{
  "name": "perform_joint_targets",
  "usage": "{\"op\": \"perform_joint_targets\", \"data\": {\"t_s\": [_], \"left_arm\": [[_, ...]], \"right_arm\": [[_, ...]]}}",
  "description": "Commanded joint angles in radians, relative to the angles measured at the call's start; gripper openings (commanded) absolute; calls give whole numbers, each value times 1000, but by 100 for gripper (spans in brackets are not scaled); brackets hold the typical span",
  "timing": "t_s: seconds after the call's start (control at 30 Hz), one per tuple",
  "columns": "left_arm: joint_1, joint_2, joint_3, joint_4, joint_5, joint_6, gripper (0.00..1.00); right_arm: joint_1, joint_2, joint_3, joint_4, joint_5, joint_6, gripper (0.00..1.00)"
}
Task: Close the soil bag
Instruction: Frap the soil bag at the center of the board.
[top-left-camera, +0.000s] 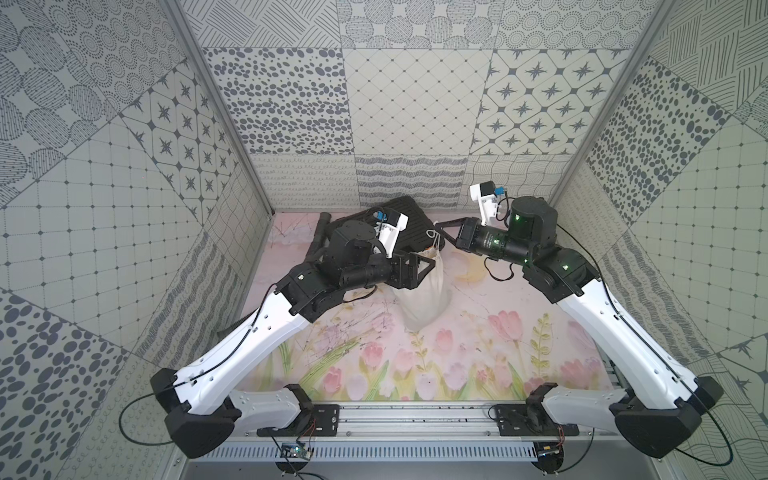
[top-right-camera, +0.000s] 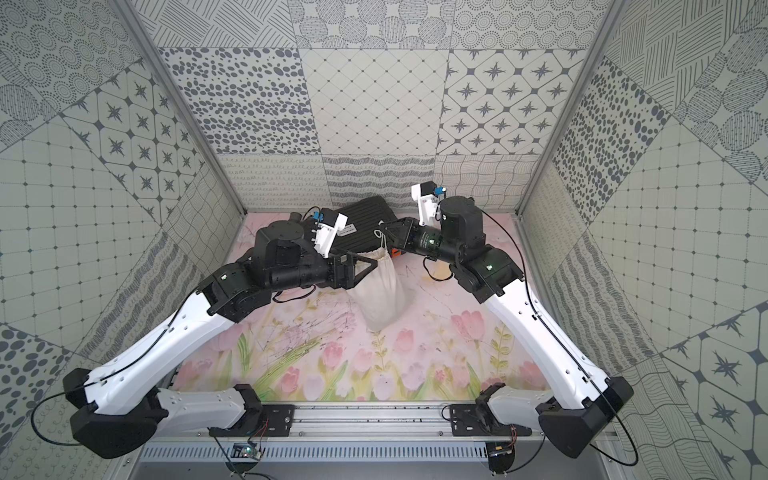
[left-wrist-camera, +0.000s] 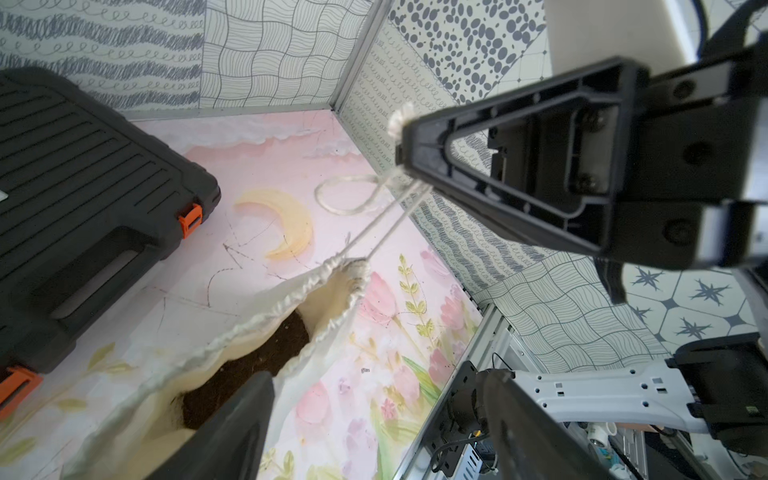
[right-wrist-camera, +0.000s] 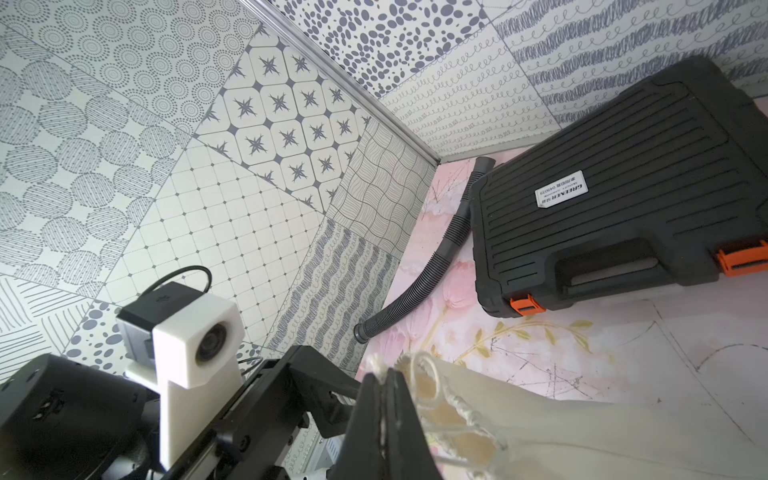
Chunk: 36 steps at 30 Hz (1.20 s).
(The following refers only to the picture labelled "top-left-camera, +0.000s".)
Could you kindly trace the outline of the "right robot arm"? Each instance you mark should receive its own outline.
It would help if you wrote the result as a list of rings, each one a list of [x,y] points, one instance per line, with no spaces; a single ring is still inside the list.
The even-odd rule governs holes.
[[[521,266],[524,279],[570,315],[627,381],[607,393],[545,382],[526,400],[532,425],[609,431],[656,459],[678,451],[722,397],[721,385],[676,361],[614,299],[594,262],[558,244],[557,218],[544,199],[526,196],[511,201],[504,229],[475,217],[435,228],[459,250]]]

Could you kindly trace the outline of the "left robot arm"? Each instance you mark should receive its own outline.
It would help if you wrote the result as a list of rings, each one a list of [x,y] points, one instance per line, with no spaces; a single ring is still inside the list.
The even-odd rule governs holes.
[[[302,263],[270,286],[260,306],[199,359],[151,379],[166,413],[170,441],[188,458],[200,458],[234,434],[300,437],[320,417],[298,384],[243,392],[238,384],[281,344],[344,302],[347,292],[380,284],[416,289],[435,268],[432,258],[396,249],[405,216],[371,226],[348,220],[331,233],[320,214]]]

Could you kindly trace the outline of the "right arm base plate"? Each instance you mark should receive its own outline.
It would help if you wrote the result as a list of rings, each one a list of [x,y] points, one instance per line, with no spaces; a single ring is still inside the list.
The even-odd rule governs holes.
[[[524,403],[492,405],[489,418],[497,425],[502,437],[571,437],[580,434],[575,424],[557,424],[542,407],[529,407]]]

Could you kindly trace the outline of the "white cloth soil bag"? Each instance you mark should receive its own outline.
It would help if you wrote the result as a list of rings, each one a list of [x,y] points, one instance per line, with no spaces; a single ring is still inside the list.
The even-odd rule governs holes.
[[[416,289],[395,290],[394,296],[402,311],[403,324],[411,332],[419,332],[433,323],[448,307],[450,291],[445,283],[444,262],[439,250],[440,234],[428,230],[426,235],[432,245],[420,252],[421,256],[434,260],[434,268]]]

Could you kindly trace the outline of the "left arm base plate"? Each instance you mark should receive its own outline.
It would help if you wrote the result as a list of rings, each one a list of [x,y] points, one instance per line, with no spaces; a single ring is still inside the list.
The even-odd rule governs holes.
[[[298,417],[284,428],[261,428],[258,437],[336,437],[339,426],[338,404],[315,404],[312,409],[301,408]]]

